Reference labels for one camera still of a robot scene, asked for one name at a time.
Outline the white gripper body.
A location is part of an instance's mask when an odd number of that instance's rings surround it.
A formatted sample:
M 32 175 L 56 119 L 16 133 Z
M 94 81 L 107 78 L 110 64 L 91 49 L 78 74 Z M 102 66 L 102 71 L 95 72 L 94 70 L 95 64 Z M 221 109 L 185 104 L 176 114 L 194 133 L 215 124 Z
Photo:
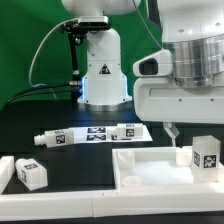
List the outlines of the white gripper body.
M 142 121 L 224 124 L 224 79 L 212 86 L 180 88 L 170 77 L 138 78 L 134 107 Z

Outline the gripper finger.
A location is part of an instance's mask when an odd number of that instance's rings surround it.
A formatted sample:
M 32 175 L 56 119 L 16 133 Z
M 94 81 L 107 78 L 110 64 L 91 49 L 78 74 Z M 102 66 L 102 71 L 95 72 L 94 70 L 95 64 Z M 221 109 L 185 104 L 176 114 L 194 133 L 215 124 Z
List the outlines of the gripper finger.
M 173 122 L 164 122 L 163 128 L 166 131 L 166 133 L 169 135 L 172 141 L 172 146 L 176 146 L 176 138 L 179 136 L 180 132 L 175 126 Z

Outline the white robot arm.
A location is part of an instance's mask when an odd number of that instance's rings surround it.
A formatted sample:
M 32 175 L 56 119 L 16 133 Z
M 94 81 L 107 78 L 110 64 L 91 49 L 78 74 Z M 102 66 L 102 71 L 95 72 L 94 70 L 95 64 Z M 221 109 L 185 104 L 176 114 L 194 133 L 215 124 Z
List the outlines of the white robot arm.
M 78 27 L 146 3 L 158 49 L 133 64 L 134 107 L 143 121 L 224 124 L 224 0 L 61 0 Z

